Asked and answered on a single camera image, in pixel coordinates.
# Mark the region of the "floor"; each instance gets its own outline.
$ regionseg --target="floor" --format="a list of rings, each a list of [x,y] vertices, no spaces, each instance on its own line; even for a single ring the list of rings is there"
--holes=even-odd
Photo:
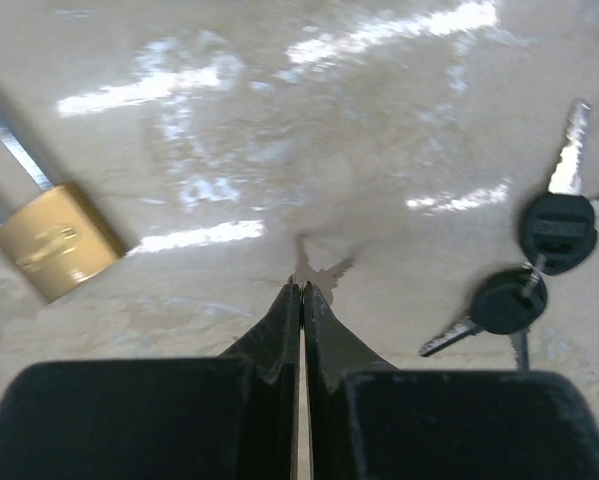
[[[0,87],[133,247],[50,306],[0,259],[0,396],[43,360],[218,354],[292,273],[300,231],[317,269],[355,252],[333,308],[387,360],[513,368],[507,337],[417,350],[523,261],[515,219],[580,96],[599,193],[599,0],[207,5],[0,1]],[[0,190],[36,194],[1,144]],[[599,423],[599,245],[546,282],[532,364]]]

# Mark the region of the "brass padlock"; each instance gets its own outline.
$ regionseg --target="brass padlock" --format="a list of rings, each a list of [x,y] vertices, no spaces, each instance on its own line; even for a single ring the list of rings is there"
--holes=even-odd
[[[48,302],[115,263],[123,242],[74,182],[54,186],[0,112],[0,139],[43,193],[6,221],[0,252]]]

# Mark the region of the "padlock body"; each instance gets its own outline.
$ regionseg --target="padlock body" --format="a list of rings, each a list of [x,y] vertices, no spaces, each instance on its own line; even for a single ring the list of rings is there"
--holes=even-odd
[[[127,251],[73,182],[33,200],[0,228],[1,253],[48,303]]]

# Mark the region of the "padlock shackle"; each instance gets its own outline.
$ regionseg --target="padlock shackle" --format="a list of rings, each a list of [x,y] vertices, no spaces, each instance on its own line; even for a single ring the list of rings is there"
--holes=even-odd
[[[10,120],[8,120],[8,118],[0,110],[1,143],[3,143],[12,156],[15,157],[17,162],[19,162],[19,165],[21,165],[26,173],[32,177],[32,180],[41,190],[48,191],[52,189],[54,184],[41,170],[39,162],[32,157],[29,150],[24,147],[25,142],[22,142],[15,132],[16,128],[14,128],[12,122],[10,122]]]

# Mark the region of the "key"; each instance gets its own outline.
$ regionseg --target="key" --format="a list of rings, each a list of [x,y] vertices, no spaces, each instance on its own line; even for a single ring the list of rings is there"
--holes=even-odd
[[[519,243],[532,264],[545,257],[543,272],[558,275],[573,269],[597,245],[596,215],[581,195],[580,168],[590,106],[575,100],[566,131],[561,160],[550,178],[548,192],[535,198],[524,211]]]
[[[514,335],[520,340],[516,342],[520,347],[515,350],[521,368],[523,363],[529,362],[527,340],[519,334],[527,331],[547,304],[548,290],[538,272],[515,268],[496,273],[477,288],[466,313],[441,335],[426,342],[419,354],[429,357],[485,330],[497,335]]]

